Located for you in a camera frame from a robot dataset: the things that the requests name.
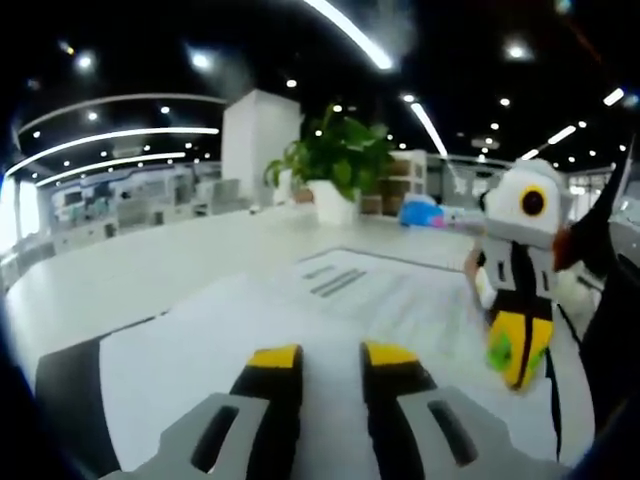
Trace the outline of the person's right hand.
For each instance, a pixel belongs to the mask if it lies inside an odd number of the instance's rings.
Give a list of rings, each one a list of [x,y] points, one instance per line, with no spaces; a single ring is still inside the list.
[[[555,272],[568,270],[583,261],[585,253],[577,225],[558,230],[552,243],[552,252]]]

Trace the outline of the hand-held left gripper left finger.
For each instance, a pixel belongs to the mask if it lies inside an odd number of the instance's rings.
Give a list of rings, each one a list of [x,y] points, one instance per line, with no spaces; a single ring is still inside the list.
[[[164,430],[159,448],[116,479],[288,479],[300,436],[303,349],[259,349],[228,393],[214,393]]]

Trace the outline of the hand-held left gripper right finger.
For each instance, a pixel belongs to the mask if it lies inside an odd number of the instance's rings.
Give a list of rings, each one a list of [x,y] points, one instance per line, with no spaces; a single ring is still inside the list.
[[[565,467],[511,442],[507,424],[454,387],[440,387],[411,351],[360,344],[368,433],[382,479],[561,479]]]

